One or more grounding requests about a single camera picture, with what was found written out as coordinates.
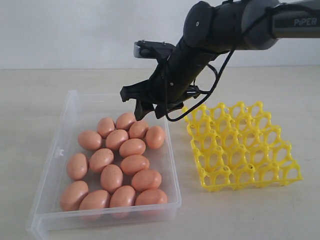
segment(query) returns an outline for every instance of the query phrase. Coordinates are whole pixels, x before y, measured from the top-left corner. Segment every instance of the beige tabletop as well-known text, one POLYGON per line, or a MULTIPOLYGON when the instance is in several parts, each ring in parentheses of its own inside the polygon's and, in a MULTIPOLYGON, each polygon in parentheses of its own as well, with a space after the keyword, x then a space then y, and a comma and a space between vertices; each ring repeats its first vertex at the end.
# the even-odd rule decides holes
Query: beige tabletop
MULTIPOLYGON (((68 90, 118 93, 152 69, 0 71, 0 239, 31 240, 26 221, 68 90)), ((213 76, 197 79, 208 89, 213 76)), ((263 101, 292 143, 304 180, 284 187, 204 191, 186 123, 170 123, 182 205, 175 220, 50 233, 50 240, 312 240, 320 228, 320 67, 229 68, 207 104, 263 101)))

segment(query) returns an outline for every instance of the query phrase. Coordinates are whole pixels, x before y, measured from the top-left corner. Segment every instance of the egg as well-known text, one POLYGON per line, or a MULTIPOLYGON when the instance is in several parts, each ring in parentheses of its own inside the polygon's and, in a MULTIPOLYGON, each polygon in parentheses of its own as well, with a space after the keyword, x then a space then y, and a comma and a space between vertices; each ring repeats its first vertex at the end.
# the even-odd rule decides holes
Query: egg
POLYGON ((98 134, 101 135, 103 139, 108 137, 108 135, 116 129, 115 122, 111 117, 104 117, 102 118, 97 126, 96 131, 98 134))
POLYGON ((148 123, 145 120, 136 121, 129 129, 129 138, 144 139, 148 131, 148 123))
POLYGON ((96 151, 101 148, 102 137, 96 131, 86 130, 78 135, 79 145, 89 151, 96 151))
POLYGON ((100 176, 100 183, 104 190, 109 193, 114 193, 118 188, 122 186, 124 175, 117 165, 110 164, 106 166, 100 176))
POLYGON ((117 129, 106 137, 105 146, 112 151, 118 151, 120 146, 128 139, 129 136, 125 130, 117 129))
POLYGON ((63 211, 77 211, 83 199, 88 195, 89 187, 84 181, 71 183, 60 196, 60 207, 63 211))
MULTIPOLYGON (((81 202, 79 210, 105 209, 109 207, 110 194, 106 190, 96 190, 90 192, 81 202)), ((101 214, 84 215, 81 218, 85 221, 95 221, 101 214)))
POLYGON ((165 131, 160 126, 152 126, 145 134, 145 141, 150 149, 158 149, 164 144, 165 131))
POLYGON ((121 114, 116 122, 115 122, 115 127, 116 129, 123 129, 126 131, 129 131, 130 127, 134 122, 136 122, 136 117, 133 115, 131 112, 125 112, 121 114))
POLYGON ((121 157, 126 158, 130 155, 142 155, 146 150, 146 144, 139 138, 132 138, 125 141, 119 148, 121 157))
POLYGON ((81 180, 88 172, 88 160, 83 153, 76 153, 66 164, 66 173, 75 181, 81 180))
MULTIPOLYGON (((135 206, 151 205, 151 204, 166 204, 168 197, 164 191, 160 189, 148 189, 140 193, 135 200, 135 206)), ((140 211, 141 215, 150 216, 158 214, 161 210, 140 211)))
POLYGON ((138 191, 143 192, 148 189, 157 189, 162 181, 160 173, 153 169, 145 169, 137 172, 132 180, 132 187, 138 191))
POLYGON ((120 168, 128 176, 133 176, 141 170, 148 169, 149 165, 149 160, 145 156, 130 155, 122 160, 120 168))
POLYGON ((108 148, 101 148, 90 158, 89 167, 92 172, 100 174, 114 160, 114 153, 108 148))
MULTIPOLYGON (((130 207, 135 204, 136 191, 131 186, 122 186, 118 188, 111 197, 110 208, 130 207)), ((115 218, 124 218, 129 212, 113 213, 115 218)))

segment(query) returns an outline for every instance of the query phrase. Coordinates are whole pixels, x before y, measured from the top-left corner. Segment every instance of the yellow egg tray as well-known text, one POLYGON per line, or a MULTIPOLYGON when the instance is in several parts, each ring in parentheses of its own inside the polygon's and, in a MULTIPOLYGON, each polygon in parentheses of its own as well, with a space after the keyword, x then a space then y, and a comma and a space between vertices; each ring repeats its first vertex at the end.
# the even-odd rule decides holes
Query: yellow egg tray
POLYGON ((264 188, 303 179, 291 143, 281 139, 281 128, 271 124, 271 117, 261 101, 251 106, 240 101, 232 107, 202 104, 184 118, 203 188, 264 188))

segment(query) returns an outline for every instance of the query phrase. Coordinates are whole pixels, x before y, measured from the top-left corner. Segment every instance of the clear plastic container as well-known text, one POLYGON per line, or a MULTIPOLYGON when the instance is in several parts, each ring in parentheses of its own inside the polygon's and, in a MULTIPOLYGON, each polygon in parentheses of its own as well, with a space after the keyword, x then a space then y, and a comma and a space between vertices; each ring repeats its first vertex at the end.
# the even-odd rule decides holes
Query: clear plastic container
MULTIPOLYGON (((167 194, 168 203, 69 212, 60 209, 60 195, 67 185, 73 182, 66 173, 67 161, 75 153, 86 152, 77 142, 78 134, 83 130, 96 130, 98 121, 103 117, 116 120, 120 114, 132 112, 134 109, 135 101, 123 103, 119 94, 78 94, 77 91, 69 91, 27 223, 27 230, 36 239, 46 239, 50 230, 166 221, 176 216, 177 209, 181 206, 181 195, 168 122, 165 118, 156 119, 152 113, 148 114, 145 120, 150 126, 161 126, 165 130, 166 139, 161 148, 147 149, 144 155, 150 161, 150 168, 156 169, 162 175, 159 188, 167 194), (145 216, 140 213, 152 210, 156 214, 145 216), (128 216, 115 218, 112 215, 123 212, 129 212, 128 216), (96 221, 80 218, 96 214, 102 214, 96 221)), ((84 180, 88 183, 89 191, 101 188, 98 174, 89 172, 84 180)))

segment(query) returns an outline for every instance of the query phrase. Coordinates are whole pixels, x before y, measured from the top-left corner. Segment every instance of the wall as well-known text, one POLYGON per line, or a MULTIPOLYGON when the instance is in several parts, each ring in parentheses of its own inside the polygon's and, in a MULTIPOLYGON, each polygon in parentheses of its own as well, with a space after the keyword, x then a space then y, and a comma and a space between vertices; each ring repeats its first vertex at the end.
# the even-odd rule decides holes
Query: wall
MULTIPOLYGON (((176 44, 196 2, 0 0, 0 69, 153 67, 155 61, 133 57, 134 41, 176 44)), ((319 45, 318 39, 283 39, 267 51, 237 52, 230 66, 319 65, 319 45)))

